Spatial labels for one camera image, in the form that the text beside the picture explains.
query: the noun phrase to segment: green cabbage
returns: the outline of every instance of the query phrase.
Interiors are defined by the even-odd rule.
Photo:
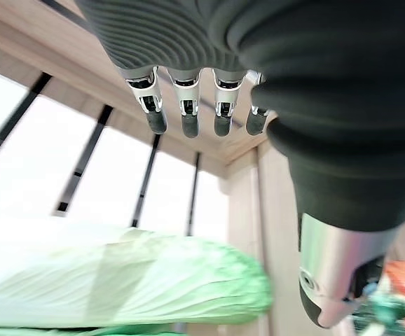
[[[223,244],[113,227],[80,238],[83,227],[66,225],[48,239],[32,229],[0,241],[0,327],[245,323],[272,302],[260,264]]]

